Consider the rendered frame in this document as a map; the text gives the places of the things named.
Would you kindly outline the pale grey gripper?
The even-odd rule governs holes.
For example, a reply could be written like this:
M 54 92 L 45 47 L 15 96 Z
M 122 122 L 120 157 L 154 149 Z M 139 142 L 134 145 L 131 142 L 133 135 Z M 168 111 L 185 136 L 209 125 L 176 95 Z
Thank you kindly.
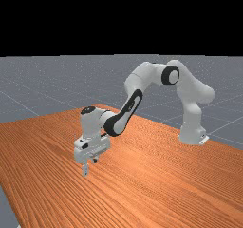
M 74 142 L 74 160 L 82 163 L 82 176 L 89 174 L 89 165 L 87 160 L 91 159 L 91 163 L 97 163 L 99 156 L 110 148 L 110 138 L 108 135 L 99 138 L 84 139 L 80 137 Z

